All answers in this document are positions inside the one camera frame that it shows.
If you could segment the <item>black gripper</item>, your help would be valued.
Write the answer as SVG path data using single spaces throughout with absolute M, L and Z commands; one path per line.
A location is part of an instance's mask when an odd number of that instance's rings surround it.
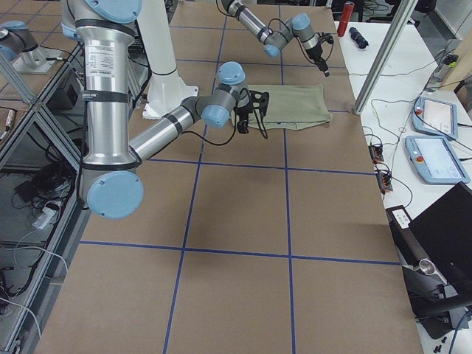
M 236 127 L 241 134 L 248 133 L 249 115 L 254 111 L 254 106 L 250 97 L 244 97 L 235 108 Z
M 325 77 L 329 77 L 329 68 L 327 63 L 322 58 L 323 49 L 321 46 L 314 46 L 308 49 L 308 57 L 310 60 L 317 66 L 319 66 L 319 70 L 324 74 Z

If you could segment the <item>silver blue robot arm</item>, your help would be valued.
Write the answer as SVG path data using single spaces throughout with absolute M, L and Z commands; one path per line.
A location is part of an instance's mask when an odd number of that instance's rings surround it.
M 80 197 L 97 215 L 124 218 L 141 204 L 136 175 L 142 161 L 166 148 L 198 121 L 221 128 L 232 113 L 252 109 L 243 67 L 222 65 L 219 86 L 199 96 L 179 77 L 162 1 L 63 1 L 63 33 L 84 45 L 88 154 L 82 161 Z M 140 35 L 151 70 L 148 108 L 157 123 L 134 138 L 128 133 L 128 49 Z
M 309 63 L 317 66 L 325 77 L 329 77 L 327 60 L 322 57 L 323 43 L 334 44 L 333 36 L 329 33 L 315 32 L 311 26 L 307 13 L 300 13 L 293 18 L 282 21 L 273 18 L 269 21 L 278 21 L 279 29 L 273 29 L 270 24 L 264 24 L 246 5 L 240 1 L 216 1 L 218 9 L 222 6 L 224 13 L 228 17 L 233 17 L 239 21 L 257 40 L 263 45 L 266 54 L 272 58 L 281 55 L 282 50 L 296 39 L 302 50 L 305 51 L 305 58 Z

